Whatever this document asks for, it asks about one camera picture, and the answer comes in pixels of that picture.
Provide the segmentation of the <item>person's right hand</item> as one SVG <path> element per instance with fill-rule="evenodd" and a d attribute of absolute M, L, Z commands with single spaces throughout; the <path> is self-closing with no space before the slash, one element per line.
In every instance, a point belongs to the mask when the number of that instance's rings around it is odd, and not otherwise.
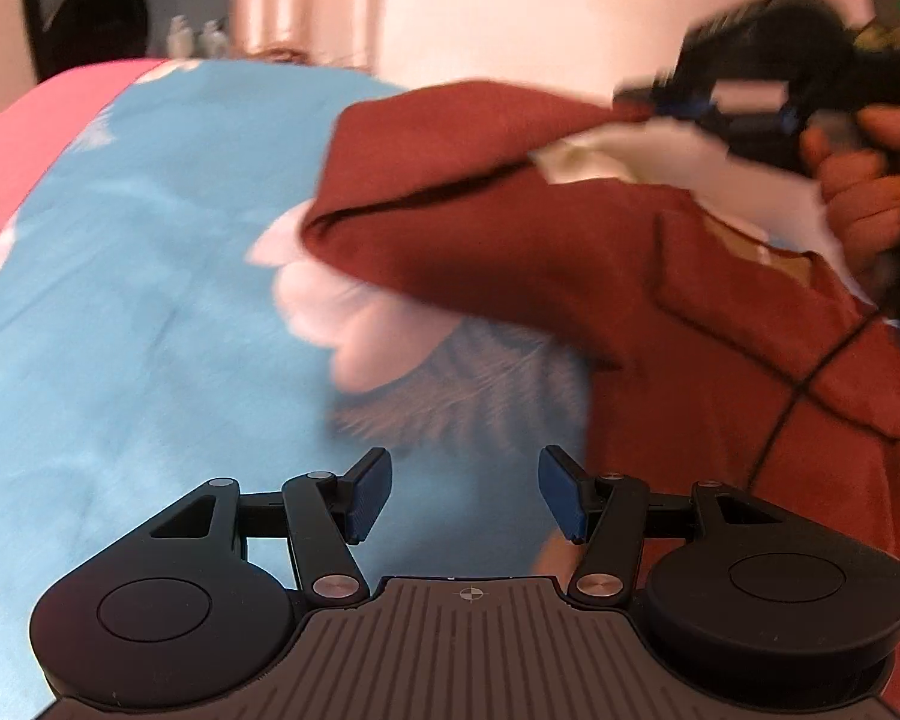
<path fill-rule="evenodd" d="M 859 124 L 884 148 L 900 150 L 900 107 L 867 107 Z M 900 176 L 873 149 L 837 153 L 819 128 L 803 133 L 802 151 L 847 270 L 876 301 L 888 283 L 881 257 L 900 244 Z"/>

